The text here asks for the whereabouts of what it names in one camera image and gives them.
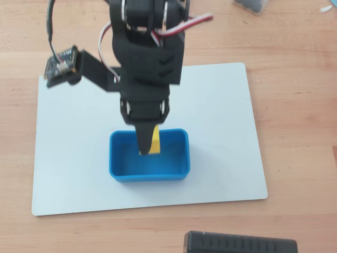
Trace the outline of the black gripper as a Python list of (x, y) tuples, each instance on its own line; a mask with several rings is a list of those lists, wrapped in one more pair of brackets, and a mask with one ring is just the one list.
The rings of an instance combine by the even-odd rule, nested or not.
[(112, 47), (121, 65), (121, 114), (136, 131), (141, 155), (150, 153), (154, 129), (170, 111), (170, 85), (181, 81), (185, 33), (165, 37), (157, 46), (150, 35), (114, 26)]

